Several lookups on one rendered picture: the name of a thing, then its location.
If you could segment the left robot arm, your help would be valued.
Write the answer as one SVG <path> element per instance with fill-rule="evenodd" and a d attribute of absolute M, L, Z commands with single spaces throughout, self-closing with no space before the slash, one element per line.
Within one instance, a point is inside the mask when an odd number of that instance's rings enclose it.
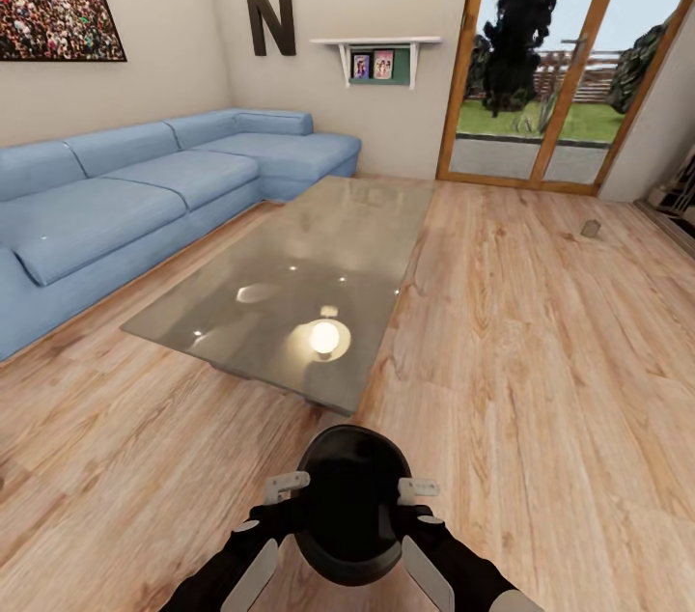
<path fill-rule="evenodd" d="M 283 501 L 282 492 L 310 483 L 306 471 L 264 479 L 264 505 L 250 510 L 224 549 L 182 581 L 158 612 L 249 612 L 276 571 L 280 543 L 304 532 L 312 516 L 312 496 Z"/>

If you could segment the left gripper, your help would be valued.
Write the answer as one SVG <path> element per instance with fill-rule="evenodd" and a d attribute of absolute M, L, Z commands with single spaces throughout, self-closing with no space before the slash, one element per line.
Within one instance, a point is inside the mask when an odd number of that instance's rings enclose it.
<path fill-rule="evenodd" d="M 249 517 L 266 514 L 275 515 L 279 519 L 282 525 L 282 539 L 296 532 L 304 532 L 307 528 L 307 518 L 312 516 L 312 496 L 306 499 L 294 497 L 268 507 L 260 505 L 250 510 Z"/>

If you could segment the cauldron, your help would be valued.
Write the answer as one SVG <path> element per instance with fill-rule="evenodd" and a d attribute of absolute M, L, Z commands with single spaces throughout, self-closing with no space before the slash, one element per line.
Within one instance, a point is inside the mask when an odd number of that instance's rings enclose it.
<path fill-rule="evenodd" d="M 312 441 L 296 471 L 311 478 L 291 491 L 291 498 L 312 496 L 307 528 L 294 534 L 308 563 L 343 586 L 387 575 L 403 553 L 399 540 L 377 535 L 377 503 L 398 503 L 400 478 L 412 478 L 404 453 L 380 433 L 341 424 Z"/>

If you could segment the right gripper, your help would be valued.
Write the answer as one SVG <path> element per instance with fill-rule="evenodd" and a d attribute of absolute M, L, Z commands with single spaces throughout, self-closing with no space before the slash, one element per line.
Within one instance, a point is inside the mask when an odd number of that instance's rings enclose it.
<path fill-rule="evenodd" d="M 407 514 L 432 514 L 432 512 L 428 505 L 410 507 L 397 505 L 397 503 L 377 503 L 377 535 L 380 538 L 398 537 L 400 539 L 400 527 Z"/>

